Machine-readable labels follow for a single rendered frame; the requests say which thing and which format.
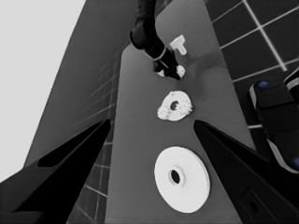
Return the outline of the dark robot body block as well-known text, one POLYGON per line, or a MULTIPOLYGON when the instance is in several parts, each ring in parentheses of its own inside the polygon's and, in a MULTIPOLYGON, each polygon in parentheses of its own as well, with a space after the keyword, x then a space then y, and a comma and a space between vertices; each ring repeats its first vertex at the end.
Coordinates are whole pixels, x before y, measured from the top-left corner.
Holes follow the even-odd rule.
POLYGON ((278 164, 299 175, 299 67, 258 79, 249 98, 278 164))

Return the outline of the large thick white disc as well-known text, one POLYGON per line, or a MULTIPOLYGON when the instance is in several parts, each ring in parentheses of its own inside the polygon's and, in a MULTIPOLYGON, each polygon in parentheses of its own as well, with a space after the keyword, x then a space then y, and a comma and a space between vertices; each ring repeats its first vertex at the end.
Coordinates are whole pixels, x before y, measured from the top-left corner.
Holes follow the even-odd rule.
POLYGON ((210 178, 203 161, 184 147, 169 147, 159 154, 154 178, 162 198, 180 213, 198 211, 210 193, 210 178))

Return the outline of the small white T-shaped piece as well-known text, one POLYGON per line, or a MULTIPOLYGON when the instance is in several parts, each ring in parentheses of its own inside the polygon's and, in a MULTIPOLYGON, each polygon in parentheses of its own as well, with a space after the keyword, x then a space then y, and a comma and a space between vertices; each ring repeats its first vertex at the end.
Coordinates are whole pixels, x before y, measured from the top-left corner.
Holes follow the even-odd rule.
POLYGON ((169 44, 169 46, 171 47, 171 49, 177 50, 181 55, 186 55, 187 54, 187 50, 184 47, 185 42, 186 42, 185 37, 183 35, 180 35, 180 36, 176 37, 169 44))

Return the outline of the white round carrier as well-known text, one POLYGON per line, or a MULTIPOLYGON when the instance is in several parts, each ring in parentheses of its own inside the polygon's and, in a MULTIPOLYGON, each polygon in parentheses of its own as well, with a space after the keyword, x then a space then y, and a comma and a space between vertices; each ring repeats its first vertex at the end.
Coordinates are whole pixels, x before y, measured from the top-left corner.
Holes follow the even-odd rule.
POLYGON ((171 110, 168 119, 168 121, 180 121, 184 119, 188 115, 181 115, 178 110, 178 104, 181 99, 190 99, 187 93, 184 91, 170 91, 168 95, 164 98, 161 105, 168 106, 171 110))

